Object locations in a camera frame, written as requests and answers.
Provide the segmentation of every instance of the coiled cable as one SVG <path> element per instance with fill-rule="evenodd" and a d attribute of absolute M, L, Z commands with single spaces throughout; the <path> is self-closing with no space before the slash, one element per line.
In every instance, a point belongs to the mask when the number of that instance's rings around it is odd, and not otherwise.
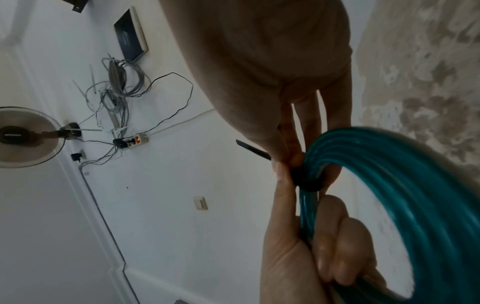
<path fill-rule="evenodd" d="M 358 176 L 395 223 L 415 281 L 411 298 L 393 298 L 363 279 L 335 285 L 347 303 L 478 303 L 480 301 L 480 201 L 426 147 L 398 134 L 343 128 L 321 135 L 302 170 L 319 181 L 328 164 Z M 303 232 L 313 238 L 317 201 L 300 186 Z"/>

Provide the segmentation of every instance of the tangled cable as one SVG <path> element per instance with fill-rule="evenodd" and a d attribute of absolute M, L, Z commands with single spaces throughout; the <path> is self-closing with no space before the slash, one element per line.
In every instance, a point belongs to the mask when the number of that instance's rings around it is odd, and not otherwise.
<path fill-rule="evenodd" d="M 438 156 L 398 134 L 368 128 L 336 129 L 308 149 L 303 171 L 316 181 L 331 163 L 357 175 L 387 210 L 413 267 L 409 299 L 393 298 L 358 279 L 336 284 L 346 303 L 478 303 L 480 200 L 440 166 Z M 313 237 L 317 202 L 300 189 L 301 225 Z"/>

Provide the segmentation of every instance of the fan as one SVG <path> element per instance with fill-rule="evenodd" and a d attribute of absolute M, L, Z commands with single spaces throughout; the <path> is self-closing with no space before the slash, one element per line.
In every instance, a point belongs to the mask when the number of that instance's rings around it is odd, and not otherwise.
<path fill-rule="evenodd" d="M 77 123 L 64 127 L 52 117 L 21 107 L 0 107 L 0 168 L 23 168 L 55 157 L 65 140 L 82 136 Z"/>

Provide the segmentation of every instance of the white light switch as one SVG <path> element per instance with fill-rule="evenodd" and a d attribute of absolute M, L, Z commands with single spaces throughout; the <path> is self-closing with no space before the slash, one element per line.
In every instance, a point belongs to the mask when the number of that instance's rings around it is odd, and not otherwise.
<path fill-rule="evenodd" d="M 203 196 L 196 196 L 193 198 L 193 202 L 195 203 L 195 207 L 198 210 L 208 210 L 207 203 L 205 202 L 205 198 Z"/>

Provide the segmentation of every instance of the teal cable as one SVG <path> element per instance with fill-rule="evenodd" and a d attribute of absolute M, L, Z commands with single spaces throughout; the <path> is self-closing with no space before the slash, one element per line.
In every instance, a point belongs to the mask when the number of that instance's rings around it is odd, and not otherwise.
<path fill-rule="evenodd" d="M 425 151 L 398 134 L 369 128 L 328 131 L 308 149 L 306 180 L 319 180 L 328 164 L 358 176 L 392 218 L 413 267 L 411 298 L 392 298 L 358 279 L 355 287 L 335 285 L 347 304 L 480 302 L 480 201 Z M 301 225 L 310 238 L 316 209 L 313 193 L 300 188 Z"/>

